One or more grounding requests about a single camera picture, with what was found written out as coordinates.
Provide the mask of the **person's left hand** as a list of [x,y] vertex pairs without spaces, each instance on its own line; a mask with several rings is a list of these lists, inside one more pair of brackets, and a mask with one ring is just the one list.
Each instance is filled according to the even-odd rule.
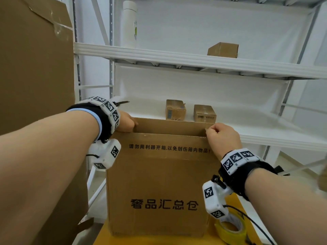
[[120,122],[116,131],[130,133],[130,118],[134,118],[134,117],[129,115],[127,112],[121,110],[119,110],[119,113],[120,113]]

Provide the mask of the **person's right hand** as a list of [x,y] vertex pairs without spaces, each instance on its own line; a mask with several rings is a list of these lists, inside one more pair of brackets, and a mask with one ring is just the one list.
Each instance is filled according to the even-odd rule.
[[220,140],[208,140],[213,153],[219,161],[221,161],[227,153],[243,148],[239,133],[236,132],[232,127],[224,124],[223,133],[224,135]]

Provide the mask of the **printed cardboard box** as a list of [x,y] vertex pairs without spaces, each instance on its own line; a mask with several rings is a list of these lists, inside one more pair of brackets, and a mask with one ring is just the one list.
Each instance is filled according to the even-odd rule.
[[206,129],[211,123],[136,118],[107,170],[108,229],[113,236],[202,237],[209,223],[202,185],[218,173]]

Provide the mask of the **person's left forearm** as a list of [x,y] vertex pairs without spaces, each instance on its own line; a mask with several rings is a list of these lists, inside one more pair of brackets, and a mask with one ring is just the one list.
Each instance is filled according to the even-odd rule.
[[69,111],[0,136],[0,245],[30,245],[99,134],[94,116]]

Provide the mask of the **person's right forearm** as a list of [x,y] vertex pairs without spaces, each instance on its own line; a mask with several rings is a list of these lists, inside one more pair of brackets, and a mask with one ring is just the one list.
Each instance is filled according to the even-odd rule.
[[254,169],[246,195],[277,245],[327,245],[327,199],[289,177]]

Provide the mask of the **small white-label cardboard box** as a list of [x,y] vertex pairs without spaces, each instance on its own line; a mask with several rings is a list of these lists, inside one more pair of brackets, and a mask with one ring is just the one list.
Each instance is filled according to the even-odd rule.
[[210,105],[194,105],[194,122],[216,123],[216,113]]

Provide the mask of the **black left wristband with markers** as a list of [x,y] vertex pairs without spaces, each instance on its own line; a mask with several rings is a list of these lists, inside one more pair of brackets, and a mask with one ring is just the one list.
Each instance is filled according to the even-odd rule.
[[84,111],[91,114],[99,126],[99,134],[94,142],[107,143],[120,124],[118,108],[114,102],[99,96],[88,97],[70,106],[69,111]]

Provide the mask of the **black wristband with markers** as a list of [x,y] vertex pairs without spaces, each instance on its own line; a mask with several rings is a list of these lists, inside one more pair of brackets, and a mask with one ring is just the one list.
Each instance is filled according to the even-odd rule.
[[69,111],[84,111],[91,114],[99,126],[99,134],[94,142],[107,143],[120,124],[118,108],[114,102],[99,96],[88,97],[70,106]]
[[245,182],[254,169],[265,169],[277,174],[277,171],[247,148],[228,152],[221,160],[219,175],[233,192],[249,201],[245,192]]

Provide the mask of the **small barcode cardboard box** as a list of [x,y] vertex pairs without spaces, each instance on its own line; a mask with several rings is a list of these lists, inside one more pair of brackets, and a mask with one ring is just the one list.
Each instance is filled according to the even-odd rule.
[[184,121],[186,107],[182,100],[166,100],[166,120]]

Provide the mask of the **black right wristband with markers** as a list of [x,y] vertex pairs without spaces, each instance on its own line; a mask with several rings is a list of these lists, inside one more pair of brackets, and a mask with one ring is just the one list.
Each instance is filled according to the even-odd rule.
[[245,192],[245,182],[254,169],[265,169],[277,174],[277,171],[247,148],[228,152],[221,160],[219,175],[233,192],[249,201]]

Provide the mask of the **white metal shelf rack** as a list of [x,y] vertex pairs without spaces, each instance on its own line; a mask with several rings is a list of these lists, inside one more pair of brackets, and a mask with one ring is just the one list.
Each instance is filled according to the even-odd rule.
[[[164,119],[166,99],[211,105],[217,121],[275,164],[280,152],[308,167],[327,162],[327,108],[304,104],[327,90],[327,0],[130,0],[137,47],[121,46],[125,0],[72,0],[75,96],[130,101],[122,109]],[[208,56],[219,42],[238,57]]]

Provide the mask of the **small plain cardboard box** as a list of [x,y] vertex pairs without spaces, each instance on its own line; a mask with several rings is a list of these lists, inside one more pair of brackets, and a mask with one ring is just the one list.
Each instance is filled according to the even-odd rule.
[[218,56],[218,57],[228,57],[237,58],[238,57],[238,44],[219,42],[207,51],[208,56]]

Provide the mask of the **white bottle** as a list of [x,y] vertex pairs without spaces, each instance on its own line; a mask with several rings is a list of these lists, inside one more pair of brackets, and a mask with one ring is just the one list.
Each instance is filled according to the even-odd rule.
[[121,46],[137,47],[137,4],[130,0],[123,2]]

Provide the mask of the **yellowish packing tape roll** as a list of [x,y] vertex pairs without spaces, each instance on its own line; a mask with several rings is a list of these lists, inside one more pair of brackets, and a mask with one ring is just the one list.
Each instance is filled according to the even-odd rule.
[[215,221],[218,236],[228,245],[245,245],[247,227],[244,219],[236,213],[229,213]]

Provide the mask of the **large plain cardboard box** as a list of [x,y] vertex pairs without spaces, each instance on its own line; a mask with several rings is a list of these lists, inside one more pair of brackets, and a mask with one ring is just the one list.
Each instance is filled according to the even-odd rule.
[[[0,135],[75,102],[73,30],[57,0],[0,0]],[[84,161],[31,245],[72,245],[91,224]]]

